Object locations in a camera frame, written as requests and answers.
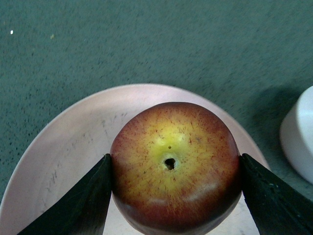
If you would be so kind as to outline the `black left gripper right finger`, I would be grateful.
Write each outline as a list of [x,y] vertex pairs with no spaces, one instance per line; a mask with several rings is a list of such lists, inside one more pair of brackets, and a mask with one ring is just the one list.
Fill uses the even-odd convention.
[[311,235],[313,203],[248,154],[240,156],[243,194],[261,235]]

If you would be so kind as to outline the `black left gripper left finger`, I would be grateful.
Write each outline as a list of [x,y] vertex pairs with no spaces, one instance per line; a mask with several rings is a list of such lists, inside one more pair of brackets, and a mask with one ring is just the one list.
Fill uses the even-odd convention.
[[112,192],[112,161],[106,154],[59,201],[20,235],[101,235]]

